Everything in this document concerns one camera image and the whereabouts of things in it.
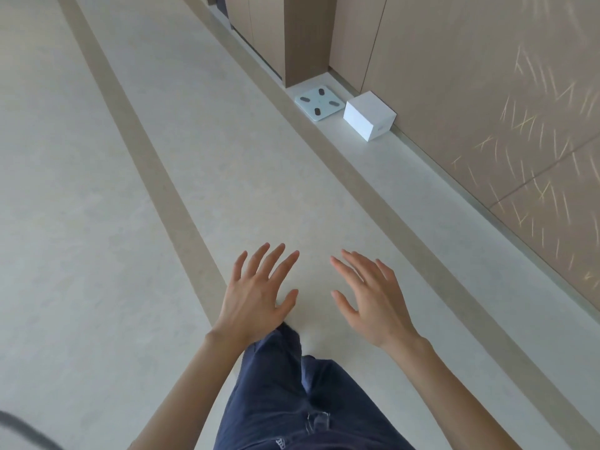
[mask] blue pants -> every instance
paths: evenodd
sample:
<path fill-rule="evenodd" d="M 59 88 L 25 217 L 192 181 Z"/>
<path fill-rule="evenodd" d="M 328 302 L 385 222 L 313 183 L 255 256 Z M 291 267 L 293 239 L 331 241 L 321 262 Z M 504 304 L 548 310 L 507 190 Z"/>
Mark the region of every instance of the blue pants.
<path fill-rule="evenodd" d="M 282 450 L 294 443 L 408 450 L 349 374 L 332 360 L 302 356 L 285 323 L 246 349 L 215 450 Z"/>

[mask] person's left arm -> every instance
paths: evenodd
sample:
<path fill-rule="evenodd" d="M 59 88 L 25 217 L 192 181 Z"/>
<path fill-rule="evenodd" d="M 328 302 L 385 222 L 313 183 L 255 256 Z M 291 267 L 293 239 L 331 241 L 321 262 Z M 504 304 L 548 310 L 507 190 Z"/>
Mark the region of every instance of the person's left arm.
<path fill-rule="evenodd" d="M 284 249 L 285 245 L 279 245 L 261 265 L 269 250 L 268 243 L 263 245 L 251 257 L 244 274 L 248 253 L 244 251 L 237 259 L 217 323 L 130 450 L 192 450 L 196 446 L 238 357 L 277 328 L 296 304 L 297 290 L 292 290 L 280 306 L 276 300 L 299 253 L 289 255 L 269 277 Z"/>

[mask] person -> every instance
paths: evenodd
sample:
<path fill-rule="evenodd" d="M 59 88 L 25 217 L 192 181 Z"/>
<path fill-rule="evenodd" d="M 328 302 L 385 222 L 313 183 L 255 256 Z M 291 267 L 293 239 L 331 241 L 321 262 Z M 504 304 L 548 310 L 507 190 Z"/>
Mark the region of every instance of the person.
<path fill-rule="evenodd" d="M 281 305 L 281 283 L 298 260 L 291 253 L 273 271 L 285 246 L 266 257 L 266 243 L 236 260 L 221 314 L 169 395 L 130 450 L 190 450 L 243 353 L 215 450 L 412 449 L 366 393 L 332 360 L 302 356 L 298 334 L 284 323 L 298 290 Z M 384 350 L 414 385 L 454 450 L 520 447 L 416 331 L 394 271 L 380 260 L 342 250 L 331 257 L 356 296 L 357 310 L 339 291 L 333 298 L 348 324 Z"/>

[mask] hand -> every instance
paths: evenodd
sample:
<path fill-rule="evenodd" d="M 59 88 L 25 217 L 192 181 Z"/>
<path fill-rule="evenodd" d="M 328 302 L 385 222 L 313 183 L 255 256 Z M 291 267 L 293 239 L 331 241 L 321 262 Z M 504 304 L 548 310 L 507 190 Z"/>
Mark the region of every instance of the hand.
<path fill-rule="evenodd" d="M 242 267 L 248 252 L 244 251 L 237 258 L 223 299 L 221 315 L 212 330 L 213 333 L 235 338 L 243 348 L 274 331 L 296 304 L 297 289 L 292 290 L 280 306 L 277 306 L 276 300 L 281 283 L 286 279 L 300 253 L 291 253 L 269 278 L 273 267 L 286 249 L 282 243 L 261 265 L 260 261 L 269 250 L 269 246 L 266 243 L 254 253 L 244 275 Z"/>
<path fill-rule="evenodd" d="M 333 256 L 331 264 L 352 287 L 358 311 L 339 290 L 331 295 L 348 324 L 387 352 L 394 344 L 411 344 L 418 339 L 394 271 L 379 259 L 373 262 L 356 251 L 342 250 L 342 256 L 354 269 Z"/>

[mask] leg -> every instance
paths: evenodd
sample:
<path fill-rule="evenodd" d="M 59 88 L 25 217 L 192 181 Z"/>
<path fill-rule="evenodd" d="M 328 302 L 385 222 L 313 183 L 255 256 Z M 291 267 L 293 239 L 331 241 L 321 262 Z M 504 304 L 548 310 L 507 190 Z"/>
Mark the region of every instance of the leg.
<path fill-rule="evenodd" d="M 302 357 L 302 384 L 311 406 L 331 414 L 332 430 L 392 448 L 412 448 L 364 390 L 333 360 Z"/>
<path fill-rule="evenodd" d="M 300 337 L 285 323 L 246 349 L 215 450 L 236 450 L 305 429 L 301 354 Z"/>

